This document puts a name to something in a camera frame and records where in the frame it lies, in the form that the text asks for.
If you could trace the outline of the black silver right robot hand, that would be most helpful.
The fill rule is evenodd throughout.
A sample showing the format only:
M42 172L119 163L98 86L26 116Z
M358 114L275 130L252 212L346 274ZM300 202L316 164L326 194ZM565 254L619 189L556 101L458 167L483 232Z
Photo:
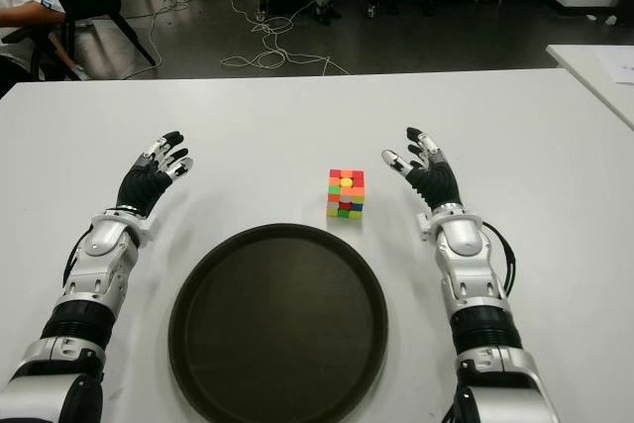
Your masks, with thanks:
M416 156L407 162L392 150L383 150L381 158L401 175L431 210L448 204L463 205L458 182L442 149L426 133L408 127L408 150Z

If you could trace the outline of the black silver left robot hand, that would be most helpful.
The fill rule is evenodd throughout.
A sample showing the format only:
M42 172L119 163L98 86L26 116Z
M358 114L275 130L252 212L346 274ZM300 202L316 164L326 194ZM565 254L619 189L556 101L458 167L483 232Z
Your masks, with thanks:
M149 217L165 191L193 167L188 149L180 147L183 142L184 136L173 131L145 149L125 174L115 208Z

